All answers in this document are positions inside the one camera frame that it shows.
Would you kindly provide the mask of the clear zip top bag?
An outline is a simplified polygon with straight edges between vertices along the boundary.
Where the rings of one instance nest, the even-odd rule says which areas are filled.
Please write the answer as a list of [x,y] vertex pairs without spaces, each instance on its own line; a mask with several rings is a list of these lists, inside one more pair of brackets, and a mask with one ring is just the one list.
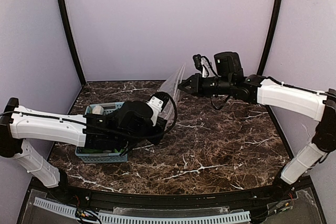
[[[180,90],[178,85],[182,82],[185,71],[185,64],[181,65],[163,84],[160,86],[158,91],[168,93],[177,105],[180,98]],[[167,120],[167,126],[173,122],[174,119],[174,108],[172,102],[169,100],[165,108],[160,113],[160,117]]]

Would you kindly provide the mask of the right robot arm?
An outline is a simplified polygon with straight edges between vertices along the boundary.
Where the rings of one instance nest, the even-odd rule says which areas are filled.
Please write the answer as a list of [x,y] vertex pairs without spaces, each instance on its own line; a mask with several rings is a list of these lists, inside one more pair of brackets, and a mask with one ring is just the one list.
[[335,90],[315,91],[279,82],[272,77],[203,77],[194,74],[178,88],[196,97],[227,95],[251,104],[273,106],[313,119],[318,123],[310,142],[288,162],[273,185],[287,189],[329,153],[335,151]]

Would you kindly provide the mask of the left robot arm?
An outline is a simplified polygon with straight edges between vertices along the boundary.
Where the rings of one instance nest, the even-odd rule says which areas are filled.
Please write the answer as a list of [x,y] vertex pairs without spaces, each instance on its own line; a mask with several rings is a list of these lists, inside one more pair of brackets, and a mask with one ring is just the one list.
[[11,98],[1,113],[1,157],[18,161],[47,188],[66,186],[67,175],[49,164],[28,139],[62,142],[124,155],[141,140],[159,142],[167,120],[160,117],[167,99],[128,101],[110,113],[95,106],[85,115],[61,115],[30,110]]

